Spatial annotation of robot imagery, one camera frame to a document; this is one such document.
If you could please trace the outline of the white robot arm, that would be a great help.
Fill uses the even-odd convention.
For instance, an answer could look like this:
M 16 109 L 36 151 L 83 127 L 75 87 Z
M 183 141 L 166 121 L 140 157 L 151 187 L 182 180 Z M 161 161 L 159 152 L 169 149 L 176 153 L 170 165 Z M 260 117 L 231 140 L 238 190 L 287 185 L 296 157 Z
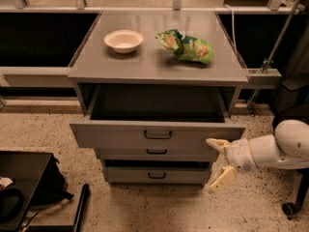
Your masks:
M 220 175 L 209 185 L 209 193 L 215 193 L 230 185 L 238 173 L 244 174 L 263 167 L 309 167 L 309 125 L 298 120 L 279 123 L 274 134 L 232 142 L 208 138 L 206 142 L 228 162 L 220 168 Z

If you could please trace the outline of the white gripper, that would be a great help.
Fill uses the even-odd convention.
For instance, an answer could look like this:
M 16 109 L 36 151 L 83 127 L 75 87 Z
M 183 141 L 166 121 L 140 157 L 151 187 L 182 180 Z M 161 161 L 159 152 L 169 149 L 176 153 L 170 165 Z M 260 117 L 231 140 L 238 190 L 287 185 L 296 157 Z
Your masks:
M 232 165 L 212 167 L 208 181 L 209 193 L 225 189 L 236 179 L 238 172 L 247 173 L 257 169 L 248 139 L 243 138 L 230 143 L 225 139 L 208 138 L 206 142 L 220 154 L 224 155 L 226 152 L 226 159 Z

